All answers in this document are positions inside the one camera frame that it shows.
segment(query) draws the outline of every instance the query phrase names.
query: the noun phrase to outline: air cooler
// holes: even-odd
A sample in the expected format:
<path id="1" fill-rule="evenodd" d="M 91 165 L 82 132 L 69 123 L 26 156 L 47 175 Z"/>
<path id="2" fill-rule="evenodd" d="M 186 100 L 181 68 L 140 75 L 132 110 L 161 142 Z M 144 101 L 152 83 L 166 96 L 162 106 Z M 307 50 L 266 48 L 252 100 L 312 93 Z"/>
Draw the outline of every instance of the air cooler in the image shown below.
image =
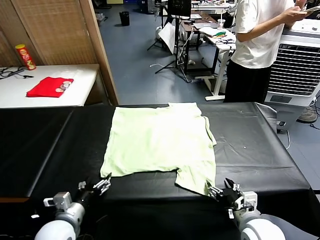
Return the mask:
<path id="1" fill-rule="evenodd" d="M 320 21 L 304 19 L 283 31 L 271 67 L 265 103 L 277 111 L 277 129 L 289 129 L 319 90 Z"/>

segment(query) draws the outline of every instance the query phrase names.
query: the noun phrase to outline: air cooler grille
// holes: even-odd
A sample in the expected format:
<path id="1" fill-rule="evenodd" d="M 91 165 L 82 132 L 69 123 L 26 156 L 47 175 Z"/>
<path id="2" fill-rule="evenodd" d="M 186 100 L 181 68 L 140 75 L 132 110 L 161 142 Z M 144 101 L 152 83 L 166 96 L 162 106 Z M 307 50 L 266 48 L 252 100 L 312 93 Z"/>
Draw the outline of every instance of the air cooler grille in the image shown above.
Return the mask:
<path id="1" fill-rule="evenodd" d="M 269 91 L 310 96 L 320 82 L 320 48 L 280 44 Z"/>

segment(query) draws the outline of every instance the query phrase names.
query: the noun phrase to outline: smartphone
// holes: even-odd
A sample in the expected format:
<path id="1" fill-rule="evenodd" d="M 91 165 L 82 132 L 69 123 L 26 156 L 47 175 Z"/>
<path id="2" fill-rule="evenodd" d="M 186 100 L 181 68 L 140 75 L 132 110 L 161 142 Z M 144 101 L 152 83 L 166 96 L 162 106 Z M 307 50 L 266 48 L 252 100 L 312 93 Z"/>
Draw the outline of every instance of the smartphone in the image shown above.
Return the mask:
<path id="1" fill-rule="evenodd" d="M 315 12 L 315 11 L 319 11 L 320 10 L 320 6 L 315 6 L 315 7 L 312 7 L 312 8 L 309 8 L 307 10 L 305 10 L 305 12 Z"/>

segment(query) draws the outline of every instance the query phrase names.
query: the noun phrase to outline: red cloth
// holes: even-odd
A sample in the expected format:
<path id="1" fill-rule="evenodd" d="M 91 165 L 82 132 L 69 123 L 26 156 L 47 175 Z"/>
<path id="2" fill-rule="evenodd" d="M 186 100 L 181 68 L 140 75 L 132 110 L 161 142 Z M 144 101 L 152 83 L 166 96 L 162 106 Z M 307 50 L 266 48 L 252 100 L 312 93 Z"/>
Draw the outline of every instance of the red cloth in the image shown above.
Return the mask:
<path id="1" fill-rule="evenodd" d="M 66 79 L 62 77 L 46 77 L 41 80 L 34 88 L 26 93 L 27 97 L 51 97 L 59 98 L 64 91 L 73 82 L 73 79 Z"/>

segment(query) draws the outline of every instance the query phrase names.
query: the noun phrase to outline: chips can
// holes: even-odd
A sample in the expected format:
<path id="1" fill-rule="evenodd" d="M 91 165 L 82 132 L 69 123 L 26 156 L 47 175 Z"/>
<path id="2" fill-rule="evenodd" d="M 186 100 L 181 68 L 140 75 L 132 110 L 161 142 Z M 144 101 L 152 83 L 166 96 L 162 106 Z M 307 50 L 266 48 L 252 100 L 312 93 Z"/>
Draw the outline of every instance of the chips can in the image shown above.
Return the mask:
<path id="1" fill-rule="evenodd" d="M 15 46 L 15 49 L 18 51 L 19 55 L 21 56 L 22 60 L 24 61 L 28 70 L 36 69 L 36 65 L 32 60 L 26 46 L 24 44 L 19 44 Z"/>

